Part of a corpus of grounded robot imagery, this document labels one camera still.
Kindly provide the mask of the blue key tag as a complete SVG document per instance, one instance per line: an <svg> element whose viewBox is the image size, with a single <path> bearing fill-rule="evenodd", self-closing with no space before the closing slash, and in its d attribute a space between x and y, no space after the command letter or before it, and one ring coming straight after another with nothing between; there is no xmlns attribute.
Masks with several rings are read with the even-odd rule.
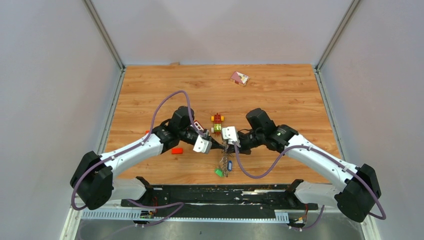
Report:
<svg viewBox="0 0 424 240"><path fill-rule="evenodd" d="M231 160L229 160L229 161L227 162L227 166L226 166L226 168L227 168L227 171L228 171L228 172L231 172L231 171L233 170L233 163L232 163L232 161L231 161Z"/></svg>

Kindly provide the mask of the green key tag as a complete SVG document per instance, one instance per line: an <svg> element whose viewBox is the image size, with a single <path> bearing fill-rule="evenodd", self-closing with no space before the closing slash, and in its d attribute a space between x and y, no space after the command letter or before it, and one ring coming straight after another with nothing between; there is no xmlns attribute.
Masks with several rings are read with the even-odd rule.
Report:
<svg viewBox="0 0 424 240"><path fill-rule="evenodd" d="M216 175L218 175L219 177L224 177L225 176L225 173L220 169L220 168L216 168L215 170L214 170L214 173L216 174Z"/></svg>

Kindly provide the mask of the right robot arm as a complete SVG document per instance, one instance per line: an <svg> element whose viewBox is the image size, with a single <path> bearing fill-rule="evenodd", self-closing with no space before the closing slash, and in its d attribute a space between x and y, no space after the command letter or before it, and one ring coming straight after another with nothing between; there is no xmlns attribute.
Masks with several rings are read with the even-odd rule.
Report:
<svg viewBox="0 0 424 240"><path fill-rule="evenodd" d="M306 139L294 128L276 125L261 108L246 114L251 128L247 132L237 131L234 126L221 130L223 140L228 144L226 152L235 153L238 164L240 155L251 154L253 148L266 146L279 155L264 173L252 175L240 165L242 172L252 178L267 176L283 156L305 164L329 183L311 183L295 180L285 195L286 204L298 209L303 204L318 204L337 207L349 219L361 223L367 216L386 220L387 214L379 201L382 195L375 169L364 163L357 166L326 152Z"/></svg>

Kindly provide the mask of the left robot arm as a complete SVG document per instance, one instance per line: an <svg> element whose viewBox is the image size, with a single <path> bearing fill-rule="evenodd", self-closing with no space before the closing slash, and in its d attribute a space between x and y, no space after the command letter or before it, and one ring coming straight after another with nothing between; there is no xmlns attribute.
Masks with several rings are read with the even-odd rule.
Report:
<svg viewBox="0 0 424 240"><path fill-rule="evenodd" d="M137 141L102 154L85 153L70 180L72 193L84 202L83 208L96 210L109 200L124 199L135 200L142 207L149 206L153 193L141 180L116 178L130 167L176 147L179 142L192 145L197 153L223 150L225 147L207 130L192 125L194 118L189 115L193 113L191 108L180 106L170 119Z"/></svg>

